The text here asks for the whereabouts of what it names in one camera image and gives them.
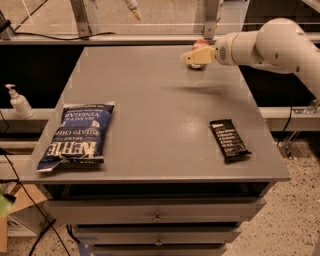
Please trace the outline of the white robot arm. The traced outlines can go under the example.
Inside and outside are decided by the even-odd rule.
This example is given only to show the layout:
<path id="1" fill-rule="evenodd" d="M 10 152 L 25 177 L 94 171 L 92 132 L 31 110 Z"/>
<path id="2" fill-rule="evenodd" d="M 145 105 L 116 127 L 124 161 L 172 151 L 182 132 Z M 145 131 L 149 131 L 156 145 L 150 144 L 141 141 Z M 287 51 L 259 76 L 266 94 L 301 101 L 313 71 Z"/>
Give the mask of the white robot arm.
<path id="1" fill-rule="evenodd" d="M 294 74 L 320 99 L 320 49 L 294 21 L 276 18 L 259 30 L 233 32 L 182 55 L 187 65 L 246 65 L 275 73 Z"/>

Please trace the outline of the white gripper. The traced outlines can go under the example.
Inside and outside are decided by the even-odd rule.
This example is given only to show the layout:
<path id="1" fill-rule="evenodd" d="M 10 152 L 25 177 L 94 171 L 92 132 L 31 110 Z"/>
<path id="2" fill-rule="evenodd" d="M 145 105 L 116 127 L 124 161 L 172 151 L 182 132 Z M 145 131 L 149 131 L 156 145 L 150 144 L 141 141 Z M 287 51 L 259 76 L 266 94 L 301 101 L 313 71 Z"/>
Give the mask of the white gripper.
<path id="1" fill-rule="evenodd" d="M 221 65 L 236 66 L 233 58 L 233 43 L 238 33 L 228 33 L 215 43 L 215 50 L 211 46 L 201 47 L 183 55 L 183 61 L 188 65 L 205 65 L 217 60 Z"/>

